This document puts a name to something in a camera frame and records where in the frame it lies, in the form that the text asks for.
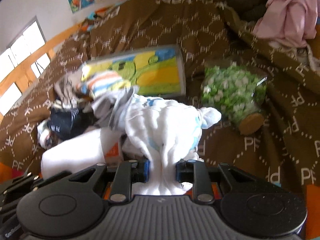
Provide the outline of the green white filled plastic bag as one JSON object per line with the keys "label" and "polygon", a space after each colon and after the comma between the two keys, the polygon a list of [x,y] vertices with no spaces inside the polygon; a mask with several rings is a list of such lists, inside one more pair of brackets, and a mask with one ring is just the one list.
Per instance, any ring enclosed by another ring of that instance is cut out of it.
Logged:
{"label": "green white filled plastic bag", "polygon": [[204,63],[202,103],[214,107],[242,135],[255,133],[264,123],[267,74],[234,60]]}

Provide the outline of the white muslin cloth blue print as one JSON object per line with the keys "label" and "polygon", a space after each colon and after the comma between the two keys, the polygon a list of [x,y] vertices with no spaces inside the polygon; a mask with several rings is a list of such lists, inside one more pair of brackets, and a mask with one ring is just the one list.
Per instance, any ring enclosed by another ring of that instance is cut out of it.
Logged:
{"label": "white muslin cloth blue print", "polygon": [[197,109],[175,100],[134,94],[125,115],[125,132],[134,148],[149,162],[146,183],[134,183],[133,194],[182,195],[191,183],[176,180],[176,164],[199,160],[197,146],[202,131],[221,120],[212,107]]}

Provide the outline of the striped colourful baby cloth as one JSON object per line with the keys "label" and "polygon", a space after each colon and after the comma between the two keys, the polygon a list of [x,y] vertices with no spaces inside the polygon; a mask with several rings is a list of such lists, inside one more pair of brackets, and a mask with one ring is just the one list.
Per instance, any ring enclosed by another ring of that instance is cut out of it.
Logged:
{"label": "striped colourful baby cloth", "polygon": [[130,88],[131,82],[114,70],[95,73],[76,85],[76,91],[96,99],[108,91]]}

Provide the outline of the brown PF patterned blanket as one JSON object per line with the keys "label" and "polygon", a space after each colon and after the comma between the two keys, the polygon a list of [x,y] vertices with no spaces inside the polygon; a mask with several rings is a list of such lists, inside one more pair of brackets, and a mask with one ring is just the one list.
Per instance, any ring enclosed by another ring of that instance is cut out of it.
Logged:
{"label": "brown PF patterned blanket", "polygon": [[319,185],[319,76],[310,67],[240,29],[236,13],[213,1],[129,0],[69,37],[31,92],[1,122],[1,181],[40,171],[36,126],[48,118],[53,85],[86,60],[125,50],[178,44],[184,57],[186,103],[197,105],[204,63],[235,53],[268,75],[263,127],[247,137],[227,120],[204,132],[210,166],[229,163],[298,192]]}

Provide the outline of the plain white cloth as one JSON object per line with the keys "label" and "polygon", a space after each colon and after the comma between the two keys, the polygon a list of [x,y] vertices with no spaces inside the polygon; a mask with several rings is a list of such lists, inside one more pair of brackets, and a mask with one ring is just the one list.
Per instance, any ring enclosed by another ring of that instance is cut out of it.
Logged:
{"label": "plain white cloth", "polygon": [[42,155],[42,177],[48,179],[62,171],[76,173],[98,163],[107,164],[101,143],[111,141],[114,144],[120,137],[121,133],[105,127],[58,144]]}

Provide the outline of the window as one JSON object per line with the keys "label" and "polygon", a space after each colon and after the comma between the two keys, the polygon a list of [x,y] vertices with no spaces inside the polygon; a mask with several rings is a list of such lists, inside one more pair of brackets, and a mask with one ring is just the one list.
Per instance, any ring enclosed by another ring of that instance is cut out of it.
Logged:
{"label": "window", "polygon": [[[4,80],[4,78],[28,56],[45,45],[45,42],[46,39],[44,38],[39,22],[37,18],[34,17],[9,44],[7,49],[1,53],[1,80]],[[7,114],[21,96],[22,92],[17,85],[10,85],[1,96],[1,114]]]}

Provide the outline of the grey printed cloth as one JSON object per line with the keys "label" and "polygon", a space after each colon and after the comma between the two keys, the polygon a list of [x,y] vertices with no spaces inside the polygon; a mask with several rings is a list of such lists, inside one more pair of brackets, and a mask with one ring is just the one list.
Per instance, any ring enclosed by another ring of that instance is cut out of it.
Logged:
{"label": "grey printed cloth", "polygon": [[74,70],[67,72],[54,84],[56,100],[54,106],[57,108],[73,109],[83,106],[85,99],[78,85],[81,84],[82,71]]}

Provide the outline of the orange white product box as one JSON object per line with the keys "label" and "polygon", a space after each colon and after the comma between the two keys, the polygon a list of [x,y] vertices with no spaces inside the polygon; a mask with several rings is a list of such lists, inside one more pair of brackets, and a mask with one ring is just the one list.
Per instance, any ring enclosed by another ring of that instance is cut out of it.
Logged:
{"label": "orange white product box", "polygon": [[120,140],[117,140],[114,144],[111,144],[111,141],[104,141],[101,146],[108,166],[117,166],[124,161]]}

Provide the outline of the wooden bed headboard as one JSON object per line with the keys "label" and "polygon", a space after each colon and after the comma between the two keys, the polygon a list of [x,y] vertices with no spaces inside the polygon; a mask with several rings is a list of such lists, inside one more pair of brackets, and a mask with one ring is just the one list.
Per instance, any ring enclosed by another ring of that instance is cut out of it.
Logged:
{"label": "wooden bed headboard", "polygon": [[47,41],[42,47],[23,60],[13,71],[11,71],[1,82],[1,96],[15,83],[20,92],[25,92],[32,85],[37,77],[31,69],[31,65],[35,63],[44,54],[48,54],[52,59],[55,55],[54,48],[64,42],[73,33],[81,28],[82,24],[77,23],[74,26],[64,30],[51,40]]}

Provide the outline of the white sock dark print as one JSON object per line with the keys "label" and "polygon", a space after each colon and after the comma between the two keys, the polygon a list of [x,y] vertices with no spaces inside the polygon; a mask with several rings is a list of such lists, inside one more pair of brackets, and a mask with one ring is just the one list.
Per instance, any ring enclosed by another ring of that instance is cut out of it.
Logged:
{"label": "white sock dark print", "polygon": [[48,120],[43,120],[37,126],[37,140],[39,145],[48,150],[60,144],[62,140],[47,126]]}

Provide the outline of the framed colourful cartoon painting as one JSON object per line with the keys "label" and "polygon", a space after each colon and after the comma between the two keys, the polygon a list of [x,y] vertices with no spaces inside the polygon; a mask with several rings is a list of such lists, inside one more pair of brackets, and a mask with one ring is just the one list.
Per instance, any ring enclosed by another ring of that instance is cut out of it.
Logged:
{"label": "framed colourful cartoon painting", "polygon": [[184,62],[177,45],[135,49],[87,61],[81,65],[81,81],[106,70],[138,86],[138,94],[172,98],[185,95]]}

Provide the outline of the pink garment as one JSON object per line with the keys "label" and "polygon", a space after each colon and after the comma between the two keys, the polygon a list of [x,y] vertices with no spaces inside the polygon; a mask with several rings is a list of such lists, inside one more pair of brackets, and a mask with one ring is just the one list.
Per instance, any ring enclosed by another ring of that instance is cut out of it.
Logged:
{"label": "pink garment", "polygon": [[316,36],[319,0],[268,0],[252,33],[286,47],[303,48]]}

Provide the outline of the dark navy sock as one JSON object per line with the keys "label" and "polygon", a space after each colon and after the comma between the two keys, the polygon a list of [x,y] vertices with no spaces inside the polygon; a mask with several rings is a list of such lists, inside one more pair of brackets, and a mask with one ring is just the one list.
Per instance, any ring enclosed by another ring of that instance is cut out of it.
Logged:
{"label": "dark navy sock", "polygon": [[65,141],[81,135],[94,123],[92,112],[84,113],[83,109],[79,108],[51,108],[47,126],[59,139]]}

